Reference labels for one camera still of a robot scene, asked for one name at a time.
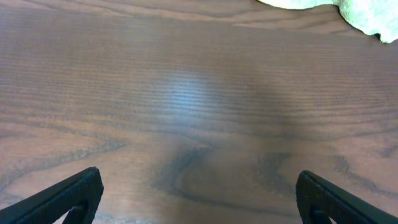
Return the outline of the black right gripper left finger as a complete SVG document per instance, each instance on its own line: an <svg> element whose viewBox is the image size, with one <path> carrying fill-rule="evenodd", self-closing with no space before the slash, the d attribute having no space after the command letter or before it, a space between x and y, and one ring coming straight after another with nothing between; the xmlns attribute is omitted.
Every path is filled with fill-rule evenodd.
<svg viewBox="0 0 398 224"><path fill-rule="evenodd" d="M97 167L75 175L1 210L2 224L92 224L104 186Z"/></svg>

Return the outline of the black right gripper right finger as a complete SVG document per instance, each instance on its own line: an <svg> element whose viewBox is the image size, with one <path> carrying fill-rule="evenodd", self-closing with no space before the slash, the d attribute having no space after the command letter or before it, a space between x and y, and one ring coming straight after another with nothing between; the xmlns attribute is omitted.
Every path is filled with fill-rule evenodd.
<svg viewBox="0 0 398 224"><path fill-rule="evenodd" d="M295 191L303 224L397 224L397 217L309 170L301 171Z"/></svg>

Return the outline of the green microfiber cloth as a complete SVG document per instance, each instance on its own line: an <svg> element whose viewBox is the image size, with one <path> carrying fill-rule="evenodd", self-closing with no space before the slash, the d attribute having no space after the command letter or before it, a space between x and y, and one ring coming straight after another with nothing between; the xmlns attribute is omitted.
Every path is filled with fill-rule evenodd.
<svg viewBox="0 0 398 224"><path fill-rule="evenodd" d="M379 35L382 43L397 40L397 0L259 0L270 6L305 10L334 5L342 18L366 35Z"/></svg>

